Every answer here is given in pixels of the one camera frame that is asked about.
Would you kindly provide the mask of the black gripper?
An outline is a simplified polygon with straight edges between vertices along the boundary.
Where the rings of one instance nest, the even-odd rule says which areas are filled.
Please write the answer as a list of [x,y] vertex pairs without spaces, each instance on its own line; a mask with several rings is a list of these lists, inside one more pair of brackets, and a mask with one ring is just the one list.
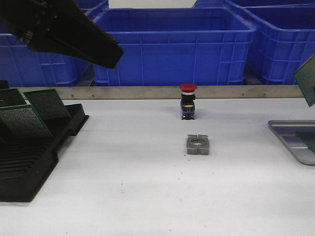
[[0,22],[35,52],[63,54],[114,68],[118,42],[72,0],[2,0]]

